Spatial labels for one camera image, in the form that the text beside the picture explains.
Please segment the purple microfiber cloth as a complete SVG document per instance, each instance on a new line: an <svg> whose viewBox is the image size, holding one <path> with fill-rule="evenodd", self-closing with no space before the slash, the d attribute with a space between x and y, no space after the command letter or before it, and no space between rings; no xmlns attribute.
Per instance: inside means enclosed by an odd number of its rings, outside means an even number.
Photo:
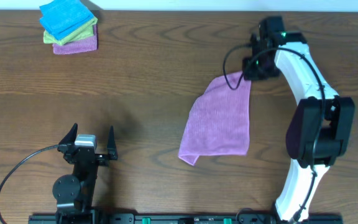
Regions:
<svg viewBox="0 0 358 224"><path fill-rule="evenodd" d="M235 72L213 79L195 100L181 139L179 159L193 166L201 156L247 154L251 82L242 82L236 90L229 88L241 74Z"/></svg>

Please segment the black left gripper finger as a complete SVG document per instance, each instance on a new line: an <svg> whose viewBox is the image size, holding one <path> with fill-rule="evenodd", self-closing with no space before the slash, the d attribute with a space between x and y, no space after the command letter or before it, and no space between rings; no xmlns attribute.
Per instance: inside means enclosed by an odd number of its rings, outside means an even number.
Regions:
<svg viewBox="0 0 358 224"><path fill-rule="evenodd" d="M65 137L59 142L59 145L74 144L78 131L78 124L75 123Z"/></svg>
<svg viewBox="0 0 358 224"><path fill-rule="evenodd" d="M107 152L108 152L109 160L117 160L118 154L117 154L117 147L116 147L116 142L115 142L115 137L114 137L114 127L113 126L111 126L109 129Z"/></svg>

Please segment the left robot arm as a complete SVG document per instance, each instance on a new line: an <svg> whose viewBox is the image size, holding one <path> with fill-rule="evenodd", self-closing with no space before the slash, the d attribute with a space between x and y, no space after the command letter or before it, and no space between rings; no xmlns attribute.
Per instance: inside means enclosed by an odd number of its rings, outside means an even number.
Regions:
<svg viewBox="0 0 358 224"><path fill-rule="evenodd" d="M118 158L113 127L109 128L105 154L96 152L95 135L77 134L77 130L78 125L74 124L58 146L64 160L73 166L73 172L59 177L52 188L57 201L57 224L103 222L103 213L92 207L98 168L107 167Z"/></svg>

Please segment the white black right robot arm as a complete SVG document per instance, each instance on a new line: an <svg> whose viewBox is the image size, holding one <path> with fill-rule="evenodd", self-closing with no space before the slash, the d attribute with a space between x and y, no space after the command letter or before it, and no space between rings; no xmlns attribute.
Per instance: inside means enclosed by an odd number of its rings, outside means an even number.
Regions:
<svg viewBox="0 0 358 224"><path fill-rule="evenodd" d="M342 223L339 215L310 215L309 206L323 175L347 150L355 112L350 97L341 97L324 79L301 32L285 29L280 16L259 23L242 62L243 80L283 75L294 95L296 110L285 143L290 168L273 215L265 223Z"/></svg>

